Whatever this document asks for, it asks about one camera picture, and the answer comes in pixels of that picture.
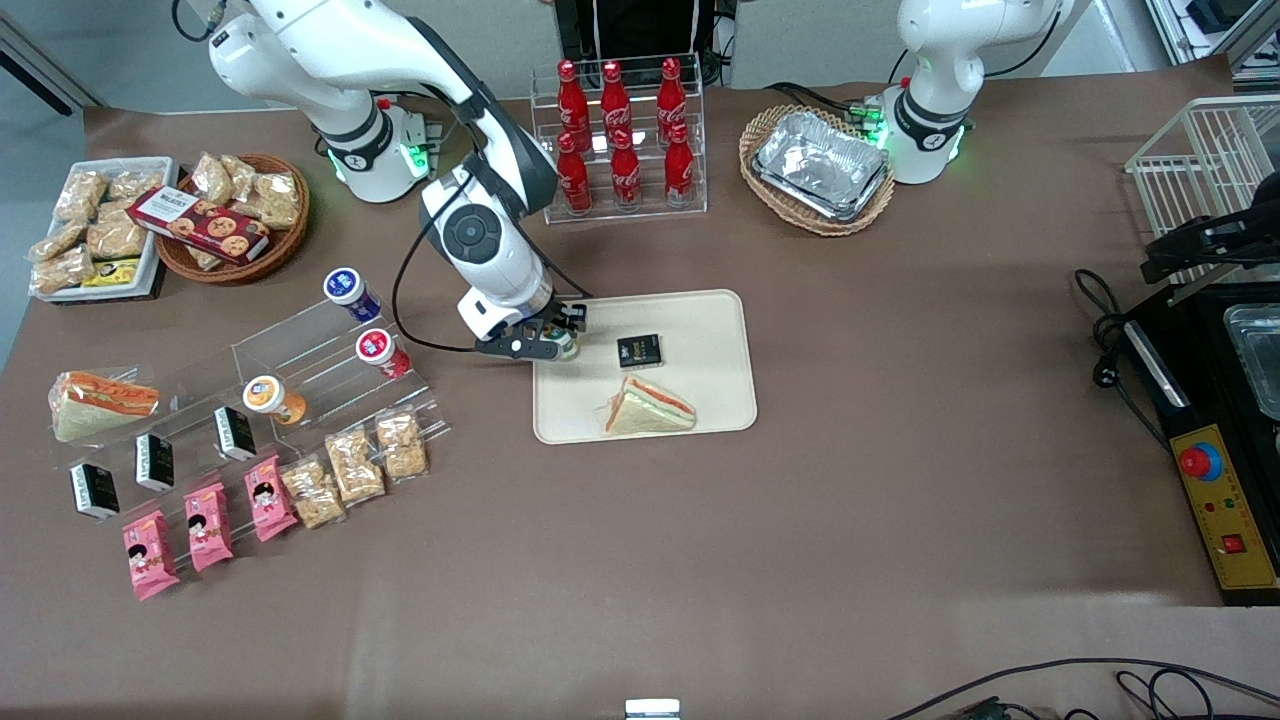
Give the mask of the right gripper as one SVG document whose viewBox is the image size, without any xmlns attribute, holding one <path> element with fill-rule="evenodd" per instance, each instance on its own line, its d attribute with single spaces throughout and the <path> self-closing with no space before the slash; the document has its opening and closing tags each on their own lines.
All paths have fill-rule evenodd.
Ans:
<svg viewBox="0 0 1280 720">
<path fill-rule="evenodd" d="M 458 301 L 458 313 L 475 336 L 474 347 L 481 355 L 524 361 L 557 361 L 563 348 L 543 334 L 499 336 L 503 329 L 513 328 L 544 311 L 553 300 L 553 282 L 543 281 L 525 302 L 507 306 L 490 300 L 480 290 L 471 288 Z M 588 328 L 588 310 L 585 304 L 553 301 L 552 325 L 566 333 L 584 333 Z"/>
</svg>

